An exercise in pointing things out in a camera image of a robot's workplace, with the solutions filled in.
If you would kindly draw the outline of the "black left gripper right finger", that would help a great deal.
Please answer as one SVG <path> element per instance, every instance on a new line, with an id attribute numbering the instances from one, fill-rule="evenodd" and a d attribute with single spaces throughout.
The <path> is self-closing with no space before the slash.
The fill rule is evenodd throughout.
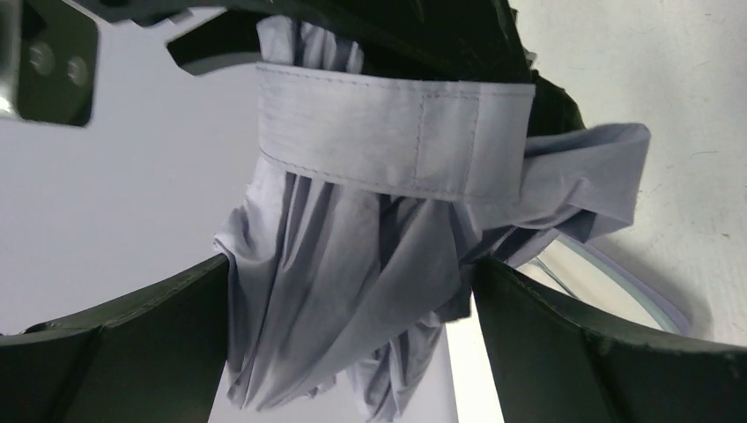
<path id="1" fill-rule="evenodd" d="M 746 351 L 627 321 L 495 259 L 473 293 L 507 422 L 743 422 Z"/>

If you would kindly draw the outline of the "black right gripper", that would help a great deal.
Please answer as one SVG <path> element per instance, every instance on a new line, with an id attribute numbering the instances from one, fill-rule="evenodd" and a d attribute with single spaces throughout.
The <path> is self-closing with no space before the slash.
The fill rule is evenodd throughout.
<path id="1" fill-rule="evenodd" d="M 85 127 L 91 120 L 100 32 L 97 19 L 141 27 L 191 17 L 157 1 L 3 1 L 1 116 Z"/>

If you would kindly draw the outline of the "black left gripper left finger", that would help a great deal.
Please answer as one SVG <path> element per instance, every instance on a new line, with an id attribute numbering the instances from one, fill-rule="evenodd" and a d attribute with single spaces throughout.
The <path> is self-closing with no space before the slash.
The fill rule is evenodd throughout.
<path id="1" fill-rule="evenodd" d="M 226 361 L 227 272 L 217 255 L 3 336 L 2 421 L 207 421 Z"/>

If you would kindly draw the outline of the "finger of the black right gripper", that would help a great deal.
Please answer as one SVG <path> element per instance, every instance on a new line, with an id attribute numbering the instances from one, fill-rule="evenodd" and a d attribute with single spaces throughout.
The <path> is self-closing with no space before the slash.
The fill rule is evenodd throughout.
<path id="1" fill-rule="evenodd" d="M 531 83 L 529 136 L 581 130 L 576 102 L 531 67 L 506 1 L 236 1 L 169 41 L 175 63 L 192 75 L 257 61 L 255 24 L 270 16 L 309 23 L 355 41 L 364 72 L 390 78 Z"/>

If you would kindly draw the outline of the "lavender umbrella case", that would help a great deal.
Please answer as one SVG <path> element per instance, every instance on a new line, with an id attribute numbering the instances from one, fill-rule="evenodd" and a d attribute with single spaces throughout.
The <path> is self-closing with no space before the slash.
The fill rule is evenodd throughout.
<path id="1" fill-rule="evenodd" d="M 625 320 L 677 335 L 691 330 L 688 319 L 669 300 L 598 249 L 564 235 L 518 271 Z"/>

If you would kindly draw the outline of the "lavender umbrella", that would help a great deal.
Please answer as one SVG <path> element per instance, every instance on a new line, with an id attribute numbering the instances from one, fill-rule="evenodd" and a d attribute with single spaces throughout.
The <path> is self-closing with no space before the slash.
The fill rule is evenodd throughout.
<path id="1" fill-rule="evenodd" d="M 256 30 L 260 155 L 214 238 L 233 405 L 276 409 L 345 372 L 364 420 L 392 422 L 469 314 L 474 261 L 632 224 L 645 125 L 531 137 L 533 85 L 378 78 L 321 27 Z"/>

